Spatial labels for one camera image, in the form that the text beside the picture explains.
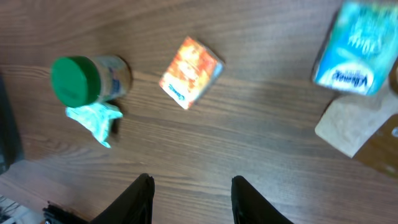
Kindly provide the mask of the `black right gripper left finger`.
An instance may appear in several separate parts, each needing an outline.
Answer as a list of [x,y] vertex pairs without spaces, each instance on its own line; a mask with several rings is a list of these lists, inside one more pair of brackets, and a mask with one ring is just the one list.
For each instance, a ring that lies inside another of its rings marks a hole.
[[89,224],[151,224],[154,194],[154,178],[141,174]]

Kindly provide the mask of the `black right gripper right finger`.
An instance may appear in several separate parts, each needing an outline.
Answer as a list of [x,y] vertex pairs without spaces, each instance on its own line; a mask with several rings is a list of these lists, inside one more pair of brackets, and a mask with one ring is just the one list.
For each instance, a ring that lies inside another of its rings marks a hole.
[[231,204],[235,224],[292,224],[241,175],[232,178]]

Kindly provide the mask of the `teal wet wipes pack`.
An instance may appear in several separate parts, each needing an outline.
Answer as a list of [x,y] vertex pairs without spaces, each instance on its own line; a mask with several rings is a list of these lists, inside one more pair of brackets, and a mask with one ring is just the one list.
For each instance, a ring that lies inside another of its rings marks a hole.
[[92,103],[77,108],[66,107],[65,114],[89,130],[106,148],[111,147],[108,136],[114,120],[123,117],[119,108],[109,103]]

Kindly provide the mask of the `green lid jar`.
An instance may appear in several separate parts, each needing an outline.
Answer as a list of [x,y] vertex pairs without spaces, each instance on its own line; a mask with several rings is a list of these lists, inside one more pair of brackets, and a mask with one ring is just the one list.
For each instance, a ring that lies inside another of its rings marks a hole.
[[132,73],[129,65],[116,55],[76,55],[54,61],[51,83],[65,106],[77,108],[124,96],[132,86]]

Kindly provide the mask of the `beige PanTree snack bag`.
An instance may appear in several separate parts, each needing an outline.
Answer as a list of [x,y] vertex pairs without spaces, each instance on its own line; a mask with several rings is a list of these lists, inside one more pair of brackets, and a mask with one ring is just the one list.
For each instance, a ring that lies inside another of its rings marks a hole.
[[397,64],[374,96],[333,100],[315,133],[351,159],[397,178]]

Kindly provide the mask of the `orange Kleenex tissue pack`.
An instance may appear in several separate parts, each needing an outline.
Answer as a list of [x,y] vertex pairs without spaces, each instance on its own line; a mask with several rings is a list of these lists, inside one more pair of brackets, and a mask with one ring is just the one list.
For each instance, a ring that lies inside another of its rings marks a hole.
[[188,36],[162,75],[159,85],[187,110],[207,91],[223,69],[224,62],[219,57]]

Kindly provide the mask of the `small teal Kleenex pack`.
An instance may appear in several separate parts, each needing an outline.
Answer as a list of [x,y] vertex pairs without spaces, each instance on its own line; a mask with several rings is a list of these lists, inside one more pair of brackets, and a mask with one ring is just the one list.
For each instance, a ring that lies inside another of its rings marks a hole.
[[375,95],[397,58],[397,3],[345,1],[315,61],[313,82]]

